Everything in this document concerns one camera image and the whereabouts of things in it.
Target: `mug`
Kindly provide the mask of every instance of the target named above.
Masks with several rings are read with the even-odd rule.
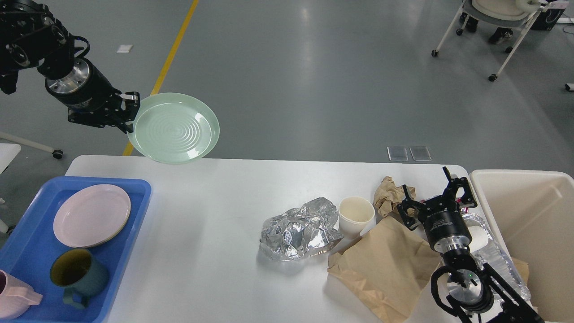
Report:
[[[42,301],[42,295],[30,285],[4,270],[0,270],[0,290],[0,319],[16,318]]]
[[[88,300],[106,288],[108,271],[88,249],[75,248],[56,259],[50,270],[50,280],[64,288],[65,304],[85,309]],[[74,294],[81,298],[80,302],[74,301]]]

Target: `pink plate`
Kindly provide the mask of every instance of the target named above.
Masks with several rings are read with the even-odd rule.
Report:
[[[103,244],[126,225],[131,201],[116,185],[86,187],[68,198],[54,218],[54,234],[72,248]]]

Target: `cable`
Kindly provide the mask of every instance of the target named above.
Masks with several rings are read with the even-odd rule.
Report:
[[[77,55],[78,58],[82,58],[85,55],[87,55],[88,52],[90,51],[90,42],[82,36],[74,36],[74,39],[79,40],[79,41],[83,41],[86,44],[86,48],[84,49],[84,51],[81,52],[79,55]],[[76,49],[82,50],[83,48],[82,47],[76,47]]]
[[[565,13],[562,13],[562,15],[563,15],[563,16],[566,16],[566,18],[570,19],[570,24],[569,24],[569,25],[566,25],[566,26],[564,26],[564,27],[562,27],[562,31],[565,32],[565,33],[567,33],[567,34],[574,34],[573,32],[566,31],[566,28],[567,28],[567,27],[572,27],[572,26],[574,26],[574,20],[572,20],[572,17],[570,17],[569,15],[567,15],[567,14],[565,14]]]
[[[439,286],[438,286],[438,281],[439,278],[446,274],[449,273],[451,274],[451,279],[454,282],[457,283],[464,283],[464,278],[462,277],[462,274],[457,271],[456,269],[454,269],[451,266],[442,266],[439,269],[437,269],[435,272],[433,272],[433,274],[430,277],[430,293],[432,295],[432,298],[435,300],[436,305],[438,305],[440,308],[442,308],[445,312],[447,312],[448,314],[457,317],[458,314],[456,312],[455,309],[453,309],[452,307],[449,307],[448,305],[446,305],[445,303],[442,302],[442,300],[440,299],[439,296]]]

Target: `chair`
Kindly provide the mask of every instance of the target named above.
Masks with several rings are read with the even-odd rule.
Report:
[[[64,157],[64,152],[61,149],[52,148],[46,145],[42,145],[39,143],[35,143],[34,141],[30,141],[28,139],[20,138],[13,136],[11,134],[0,132],[0,139],[6,139],[8,141],[12,141],[13,143],[21,144],[24,146],[32,147],[35,149],[39,149],[41,151],[49,152],[52,154],[52,157],[55,159],[61,159]]]
[[[520,36],[516,39],[514,45],[507,47],[505,50],[505,52],[509,54],[506,60],[502,63],[502,66],[496,74],[491,74],[488,77],[489,81],[494,82],[502,73],[502,70],[524,39],[524,36],[526,36],[526,33],[530,30],[530,27],[534,24],[536,18],[538,18],[540,12],[546,11],[548,9],[547,7],[548,6],[542,6],[539,0],[463,0],[443,39],[441,39],[439,45],[432,51],[431,55],[436,57],[439,54],[439,50],[443,46],[448,33],[462,13],[466,13],[467,15],[462,27],[456,31],[458,36],[463,34],[469,17],[497,27],[519,28],[522,26]]]
[[[20,145],[0,143],[0,174],[8,168],[8,165],[20,152]],[[0,198],[0,204],[4,204],[4,199]],[[0,220],[0,233],[10,233],[15,226],[7,226],[4,221]]]

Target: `crumpled aluminum foil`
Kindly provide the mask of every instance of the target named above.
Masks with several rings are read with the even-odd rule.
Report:
[[[525,301],[530,300],[530,290],[526,286],[526,282],[522,279],[516,266],[512,262],[512,258],[502,249],[500,244],[493,238],[492,231],[488,223],[476,213],[469,213],[465,207],[460,210],[463,216],[464,223],[467,226],[480,226],[488,237],[488,244],[481,249],[472,251],[471,254],[478,264],[482,267],[484,263],[489,263],[490,266],[502,277],[502,279],[510,285]],[[498,293],[494,293],[494,300],[501,301],[502,298]]]
[[[292,208],[263,223],[259,246],[272,260],[287,261],[316,256],[331,250],[343,234],[333,229],[337,207],[324,197]]]

